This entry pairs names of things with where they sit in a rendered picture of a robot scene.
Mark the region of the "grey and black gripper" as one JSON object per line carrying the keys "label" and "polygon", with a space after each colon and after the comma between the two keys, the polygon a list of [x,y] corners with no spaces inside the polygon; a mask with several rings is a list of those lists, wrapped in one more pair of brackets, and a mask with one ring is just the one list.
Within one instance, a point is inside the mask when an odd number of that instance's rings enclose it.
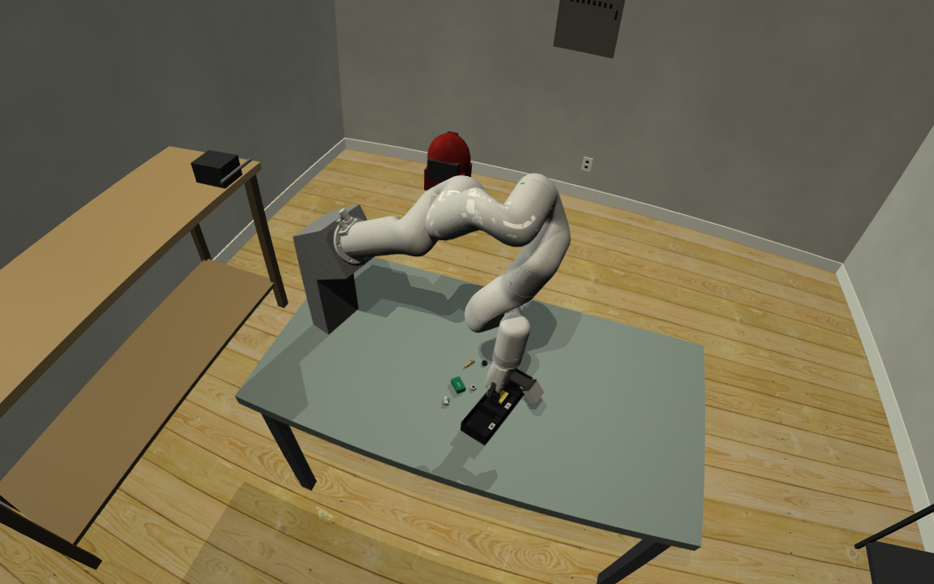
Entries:
{"label": "grey and black gripper", "polygon": [[496,363],[493,359],[493,362],[491,363],[491,368],[488,371],[488,376],[486,377],[486,382],[485,382],[485,387],[487,388],[490,387],[488,394],[486,396],[488,397],[488,399],[490,398],[491,402],[498,403],[501,391],[504,390],[505,392],[507,392],[508,385],[509,385],[508,377],[514,371],[516,371],[516,369],[519,366],[520,364],[516,366],[516,368],[503,368],[501,366],[498,366],[498,363]]}

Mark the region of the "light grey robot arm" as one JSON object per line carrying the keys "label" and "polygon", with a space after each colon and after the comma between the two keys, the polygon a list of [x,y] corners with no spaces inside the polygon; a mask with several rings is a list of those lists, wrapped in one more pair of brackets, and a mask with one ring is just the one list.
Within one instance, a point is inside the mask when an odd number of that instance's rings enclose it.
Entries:
{"label": "light grey robot arm", "polygon": [[548,177],[524,176],[504,204],[474,178],[455,176],[426,190],[401,219],[361,221],[345,209],[340,215],[344,220],[336,221],[334,247],[349,264],[359,264],[368,256],[424,256],[438,240],[475,230],[508,247],[523,247],[503,276],[478,290],[465,307],[465,322],[474,332],[498,328],[493,352],[498,366],[516,368],[521,363],[530,322],[520,306],[559,270],[571,242],[559,190]]}

